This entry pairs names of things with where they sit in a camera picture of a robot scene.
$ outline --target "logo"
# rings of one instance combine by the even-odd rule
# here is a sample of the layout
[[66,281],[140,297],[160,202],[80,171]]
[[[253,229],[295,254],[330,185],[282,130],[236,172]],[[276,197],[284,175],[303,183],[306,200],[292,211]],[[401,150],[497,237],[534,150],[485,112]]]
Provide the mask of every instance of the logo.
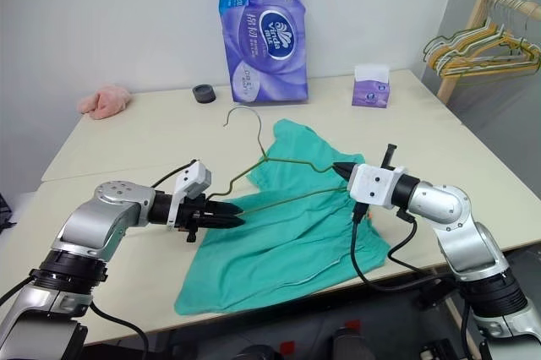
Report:
[[295,47],[295,36],[286,17],[276,11],[265,11],[260,16],[261,35],[267,51],[275,60],[288,58]]

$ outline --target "red object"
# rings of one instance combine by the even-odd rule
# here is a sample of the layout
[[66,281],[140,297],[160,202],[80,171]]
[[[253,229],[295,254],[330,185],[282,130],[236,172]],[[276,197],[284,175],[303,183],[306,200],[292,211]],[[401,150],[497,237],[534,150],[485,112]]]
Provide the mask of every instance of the red object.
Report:
[[358,319],[355,320],[348,320],[344,326],[346,326],[348,329],[356,330],[357,332],[361,331],[361,321]]
[[294,341],[283,341],[280,343],[280,354],[282,356],[288,356],[295,352],[295,342]]

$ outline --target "tissue roll pack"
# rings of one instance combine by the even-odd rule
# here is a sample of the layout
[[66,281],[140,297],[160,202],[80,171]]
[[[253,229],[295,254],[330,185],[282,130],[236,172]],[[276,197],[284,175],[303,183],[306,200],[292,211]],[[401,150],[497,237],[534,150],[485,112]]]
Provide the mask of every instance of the tissue roll pack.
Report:
[[306,100],[301,2],[220,0],[219,10],[233,100]]

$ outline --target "pink towel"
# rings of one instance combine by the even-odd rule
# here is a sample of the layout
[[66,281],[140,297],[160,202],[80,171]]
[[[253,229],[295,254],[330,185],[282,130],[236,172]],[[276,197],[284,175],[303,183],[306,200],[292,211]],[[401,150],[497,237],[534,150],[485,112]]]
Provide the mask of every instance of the pink towel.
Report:
[[92,119],[103,119],[126,109],[131,99],[131,94],[124,87],[104,85],[94,95],[80,100],[77,111],[88,113]]

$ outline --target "table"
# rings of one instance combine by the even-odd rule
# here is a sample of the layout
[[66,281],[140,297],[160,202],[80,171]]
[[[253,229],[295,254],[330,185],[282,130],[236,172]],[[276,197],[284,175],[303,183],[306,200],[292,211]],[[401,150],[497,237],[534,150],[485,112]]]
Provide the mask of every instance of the table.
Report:
[[[111,120],[83,117],[47,171],[48,179],[63,179],[40,186],[9,245],[0,251],[0,291],[7,291],[39,265],[59,228],[99,183],[125,179],[150,184],[197,157],[213,171],[210,191],[226,189],[228,179],[256,161],[259,150],[257,120],[250,112],[235,111],[230,126],[221,126],[232,107],[224,91],[217,89],[218,99],[210,105],[195,104],[191,93],[182,90],[137,95],[125,113]],[[474,218],[489,227],[503,249],[541,240],[537,197],[411,73],[391,75],[387,109],[350,106],[351,93],[352,77],[315,79],[310,82],[309,104],[257,106],[265,147],[272,141],[272,124],[282,117],[308,124],[343,152],[363,152],[371,164],[380,163],[388,142],[398,144],[393,164],[407,166],[413,175],[432,183],[452,183],[466,190]],[[177,109],[183,113],[173,115]],[[171,192],[172,185],[170,179],[161,189]],[[235,193],[254,191],[244,181]],[[394,212],[379,208],[373,212],[375,227],[391,245],[409,232]],[[109,279],[95,290],[96,305],[145,331],[223,316],[180,316],[173,309],[203,234],[199,233],[197,243],[187,244],[185,233],[167,232],[163,226],[130,229],[108,265]],[[418,267],[444,262],[434,234],[423,221],[418,235],[396,256]],[[369,277],[403,272],[402,267],[387,263]],[[358,283],[354,279],[331,289]],[[0,308],[0,319],[8,308]],[[92,313],[83,323],[89,327],[87,343],[132,334]]]

